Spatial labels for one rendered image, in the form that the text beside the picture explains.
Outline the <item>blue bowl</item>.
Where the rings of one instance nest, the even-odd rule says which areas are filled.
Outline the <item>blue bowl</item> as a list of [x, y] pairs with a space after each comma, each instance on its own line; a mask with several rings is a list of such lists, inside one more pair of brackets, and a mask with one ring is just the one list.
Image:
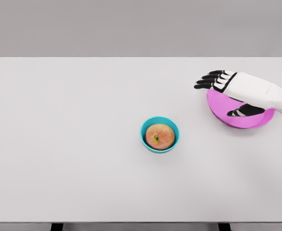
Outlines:
[[[165, 125], [168, 125], [170, 126], [173, 131], [174, 131], [174, 134], [175, 134], [175, 141], [174, 143], [172, 144], [172, 146], [166, 150], [162, 150], [162, 151], [158, 151], [158, 150], [155, 150], [155, 149], [152, 149], [146, 142], [146, 139], [145, 139], [145, 133], [147, 131], [147, 129], [151, 126], [151, 125], [154, 125], [154, 124], [165, 124]], [[171, 119], [167, 118], [167, 117], [163, 117], [163, 116], [154, 116], [154, 117], [151, 117], [149, 119], [147, 119], [142, 125], [141, 125], [141, 128], [140, 128], [140, 139], [141, 139], [141, 142], [143, 143], [143, 145], [148, 149], [150, 150], [151, 152], [154, 152], [154, 153], [158, 153], [158, 154], [162, 154], [162, 153], [166, 153], [166, 152], [169, 152], [170, 150], [172, 150], [178, 143], [179, 141], [179, 138], [180, 138], [180, 131], [179, 131], [179, 128], [177, 126], [177, 124], [172, 121]]]

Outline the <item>pink plate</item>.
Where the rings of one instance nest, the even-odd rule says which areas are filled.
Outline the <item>pink plate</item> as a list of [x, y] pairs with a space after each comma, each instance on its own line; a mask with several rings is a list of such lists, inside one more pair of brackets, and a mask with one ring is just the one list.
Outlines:
[[245, 102], [239, 102], [231, 99], [225, 94], [215, 90], [207, 91], [208, 105], [213, 114], [224, 124], [234, 128], [259, 128], [269, 123], [274, 114], [274, 109], [268, 109], [264, 113], [254, 116], [228, 116], [229, 111], [235, 110], [244, 105]]

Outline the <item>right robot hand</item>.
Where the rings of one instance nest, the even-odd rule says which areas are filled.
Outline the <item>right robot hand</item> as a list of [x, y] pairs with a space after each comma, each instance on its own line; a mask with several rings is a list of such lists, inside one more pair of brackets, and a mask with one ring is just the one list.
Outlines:
[[242, 72], [215, 70], [198, 80], [194, 88], [215, 90], [244, 103], [227, 116], [255, 116], [273, 107], [272, 86], [266, 80]]

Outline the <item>red-orange apple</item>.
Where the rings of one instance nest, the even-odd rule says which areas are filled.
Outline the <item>red-orange apple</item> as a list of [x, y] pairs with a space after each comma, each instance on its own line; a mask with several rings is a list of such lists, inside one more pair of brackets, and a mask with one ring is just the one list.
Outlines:
[[162, 151], [172, 146], [175, 141], [175, 134], [168, 125], [154, 124], [147, 129], [145, 139], [152, 149]]

